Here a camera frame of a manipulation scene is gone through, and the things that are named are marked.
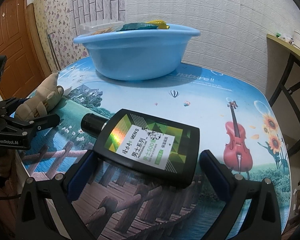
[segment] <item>wooden bridge print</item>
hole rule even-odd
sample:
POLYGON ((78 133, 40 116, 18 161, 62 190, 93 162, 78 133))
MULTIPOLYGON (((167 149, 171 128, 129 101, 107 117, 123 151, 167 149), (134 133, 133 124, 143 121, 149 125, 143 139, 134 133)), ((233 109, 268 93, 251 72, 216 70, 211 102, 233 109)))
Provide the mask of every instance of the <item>wooden bridge print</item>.
MULTIPOLYGON (((39 153, 23 155, 23 161, 30 161, 30 176, 37 181, 51 179, 66 157, 77 157, 86 150, 73 151, 73 142, 66 143, 63 150, 48 152, 44 145, 39 153), (35 172, 40 161, 55 158, 49 170, 35 172)), ((88 143, 86 149, 92 149, 88 143)), ((191 185, 185 189, 155 185, 138 180, 129 172, 118 170, 118 179, 112 181, 117 167, 109 165, 99 182, 95 176, 99 167, 85 186, 80 198, 72 202, 82 221, 98 240, 160 240, 169 237, 174 228, 181 229, 196 208, 202 190, 202 177, 195 175, 191 185)))

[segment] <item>wooden door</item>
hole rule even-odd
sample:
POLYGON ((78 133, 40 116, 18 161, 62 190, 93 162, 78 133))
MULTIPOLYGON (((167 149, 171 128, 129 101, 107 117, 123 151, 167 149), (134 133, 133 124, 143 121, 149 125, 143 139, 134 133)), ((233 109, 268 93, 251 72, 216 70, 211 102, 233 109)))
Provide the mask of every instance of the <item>wooden door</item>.
POLYGON ((44 79, 31 49, 25 0, 5 0, 0 7, 0 55, 7 63, 0 82, 3 98, 25 98, 44 79))

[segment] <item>metal pivot bolt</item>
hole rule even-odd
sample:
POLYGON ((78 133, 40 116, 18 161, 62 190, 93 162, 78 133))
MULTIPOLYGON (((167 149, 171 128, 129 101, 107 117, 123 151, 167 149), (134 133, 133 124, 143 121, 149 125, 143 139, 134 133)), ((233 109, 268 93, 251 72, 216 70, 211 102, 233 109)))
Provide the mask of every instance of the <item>metal pivot bolt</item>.
POLYGON ((271 179, 265 178, 265 183, 266 183, 266 184, 271 184, 271 182, 272 182, 271 179))
POLYGON ((30 184, 32 182, 33 182, 33 178, 30 177, 30 178, 26 179, 26 183, 30 184))
POLYGON ((243 176, 242 176, 241 174, 239 174, 239 173, 236 173, 236 174, 234 175, 234 177, 235 177, 235 179, 237 179, 237 180, 242 180, 242 179, 243 179, 243 176))
POLYGON ((63 179, 63 174, 62 173, 58 173, 56 176, 54 176, 54 178, 56 180, 62 180, 63 179))

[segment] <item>bottle cap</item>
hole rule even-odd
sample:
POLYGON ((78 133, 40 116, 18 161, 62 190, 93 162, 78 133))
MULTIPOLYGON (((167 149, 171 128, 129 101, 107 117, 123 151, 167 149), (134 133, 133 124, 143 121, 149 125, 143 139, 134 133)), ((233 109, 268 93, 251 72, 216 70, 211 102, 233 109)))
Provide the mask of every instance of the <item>bottle cap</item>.
POLYGON ((81 129, 94 138, 98 138, 108 121, 107 118, 95 114, 86 114, 81 120, 81 129))

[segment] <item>red violin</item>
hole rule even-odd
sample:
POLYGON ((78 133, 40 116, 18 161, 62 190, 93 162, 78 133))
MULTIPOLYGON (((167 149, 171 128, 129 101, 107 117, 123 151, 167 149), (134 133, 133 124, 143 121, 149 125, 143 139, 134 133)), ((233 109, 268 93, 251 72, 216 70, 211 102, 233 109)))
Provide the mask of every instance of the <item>red violin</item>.
POLYGON ((232 122, 226 122, 226 130, 230 137, 230 142, 226 144, 223 160, 231 171, 246 172, 248 179, 250 179, 249 171, 252 168, 253 161, 250 150, 244 144, 246 131, 241 124, 237 123, 234 114, 234 110, 238 107, 236 102, 229 102, 228 107, 231 109, 232 122))

